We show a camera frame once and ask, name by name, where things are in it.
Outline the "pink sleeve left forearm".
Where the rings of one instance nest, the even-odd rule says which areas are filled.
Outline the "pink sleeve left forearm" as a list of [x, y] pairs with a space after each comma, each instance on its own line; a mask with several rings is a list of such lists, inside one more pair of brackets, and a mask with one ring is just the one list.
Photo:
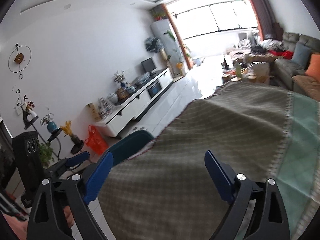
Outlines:
[[2, 212], [1, 212], [1, 214], [4, 216], [5, 220], [10, 225], [11, 229], [16, 234], [16, 236], [20, 240], [26, 240], [27, 239], [28, 220], [20, 221], [16, 217], [11, 217], [11, 216], [4, 214]]

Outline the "person's left hand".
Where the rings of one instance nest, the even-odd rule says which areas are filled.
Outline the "person's left hand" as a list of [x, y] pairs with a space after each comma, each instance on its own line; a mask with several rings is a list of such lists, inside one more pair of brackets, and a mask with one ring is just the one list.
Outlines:
[[67, 221], [68, 227], [71, 228], [75, 223], [74, 218], [73, 218], [73, 214], [71, 212], [71, 208], [69, 206], [65, 206], [63, 208], [63, 211], [65, 214], [65, 219]]

